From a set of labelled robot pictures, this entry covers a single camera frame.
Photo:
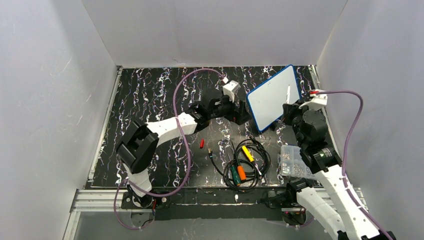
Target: white wall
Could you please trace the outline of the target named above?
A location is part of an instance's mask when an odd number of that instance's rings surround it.
[[[0,239],[62,239],[116,67],[80,0],[0,1]]]
[[[117,65],[180,67],[316,64],[346,0],[82,2]]]
[[[348,1],[317,64],[324,89],[364,98],[347,170],[397,239],[424,239],[423,23],[422,1]],[[329,98],[339,149],[358,105],[354,96]]]

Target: blue whiteboard frame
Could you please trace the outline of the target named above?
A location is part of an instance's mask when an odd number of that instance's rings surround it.
[[[267,80],[265,80],[264,82],[262,82],[261,84],[259,84],[259,85],[258,85],[257,87],[255,87],[252,91],[250,91],[250,92],[247,94],[247,96],[246,96],[247,104],[249,105],[250,112],[251,112],[251,113],[252,113],[252,115],[253,115],[254,124],[256,125],[257,130],[258,130],[259,132],[261,132],[261,133],[262,133],[263,131],[265,131],[267,128],[269,128],[269,127],[271,126],[271,124],[273,124],[273,123],[269,124],[268,126],[266,126],[266,127],[265,127],[264,129],[262,129],[262,130],[261,130],[261,129],[259,129],[258,124],[256,123],[256,118],[255,118],[255,114],[254,114],[254,112],[253,112],[253,110],[252,110],[251,103],[249,102],[249,95],[250,95],[251,93],[253,93],[255,90],[257,90],[260,86],[262,86],[263,84],[267,83],[269,80],[273,79],[273,77],[277,76],[279,73],[281,73],[282,71],[284,71],[285,69],[287,69],[288,67],[293,67],[294,81],[296,82],[297,92],[299,93],[299,99],[302,99],[301,89],[300,89],[300,87],[299,87],[299,83],[298,83],[298,81],[297,81],[297,80],[298,80],[298,76],[296,75],[295,66],[293,66],[292,64],[289,64],[289,65],[285,66],[285,68],[281,69],[281,70],[280,70],[280,71],[278,71],[276,74],[272,75],[272,77],[268,78]],[[276,121],[277,119],[281,118],[281,116],[283,116],[283,113],[282,113],[279,117],[277,117],[274,121]]]

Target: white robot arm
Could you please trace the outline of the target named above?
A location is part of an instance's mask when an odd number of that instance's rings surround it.
[[[325,188],[337,212],[318,196],[304,178],[289,182],[287,195],[293,203],[306,208],[334,240],[387,240],[360,209],[364,206],[358,207],[347,192],[353,187],[347,176],[342,175],[342,160],[325,139],[328,126],[320,110],[327,105],[327,95],[318,92],[323,91],[312,90],[306,101],[284,104],[283,122],[293,127],[303,162]],[[353,197],[360,203],[356,194]]]
[[[225,83],[222,91],[206,90],[200,101],[193,103],[188,110],[178,115],[184,135],[203,130],[214,118],[225,117],[238,125],[251,119],[246,103],[241,100],[238,104],[235,103],[236,93],[240,89],[239,83],[229,82],[227,78],[222,81]],[[156,148],[180,136],[176,117],[156,122],[132,121],[116,147],[116,153],[125,167],[129,182],[147,192],[151,191],[152,184],[147,168]],[[139,198],[145,195],[135,187],[131,188],[131,191]]]

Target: table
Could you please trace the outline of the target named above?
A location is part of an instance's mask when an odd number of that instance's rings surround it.
[[[213,67],[227,75],[229,80],[240,83],[241,89],[237,93],[237,98],[244,100],[249,91],[283,68],[284,66]],[[121,162],[117,160],[115,148],[129,123],[135,119],[141,120],[141,122],[155,122],[173,117],[174,89],[183,76],[195,69],[198,68],[123,69],[94,177],[86,187],[116,188],[118,186],[127,174]],[[308,66],[295,66],[294,69],[298,87],[301,95],[304,96],[309,89],[313,89],[310,70]],[[213,72],[202,71],[188,79],[177,95],[179,114],[186,110],[191,103],[198,101],[205,89],[220,89],[220,86],[218,76]],[[231,151],[228,140],[231,139],[237,145],[249,136],[254,136],[260,141],[271,156],[271,167],[257,187],[282,187],[286,177],[279,173],[277,155],[280,153],[281,145],[296,144],[292,128],[278,122],[275,131],[267,130],[264,133],[258,133],[252,121],[238,126],[225,118],[214,119],[208,128],[187,137],[193,161],[190,178],[185,187],[225,187],[221,175],[217,173],[210,162],[207,149],[212,149],[218,167],[223,167],[229,161],[226,156]],[[204,139],[205,147],[203,149],[199,149],[201,139]],[[177,187],[186,174],[186,161],[187,153],[181,138],[160,145],[148,168],[153,188]]]

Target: whiteboard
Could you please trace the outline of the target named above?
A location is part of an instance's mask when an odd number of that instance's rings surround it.
[[[295,68],[288,65],[247,94],[256,127],[267,129],[283,115],[283,104],[293,104],[300,98]]]

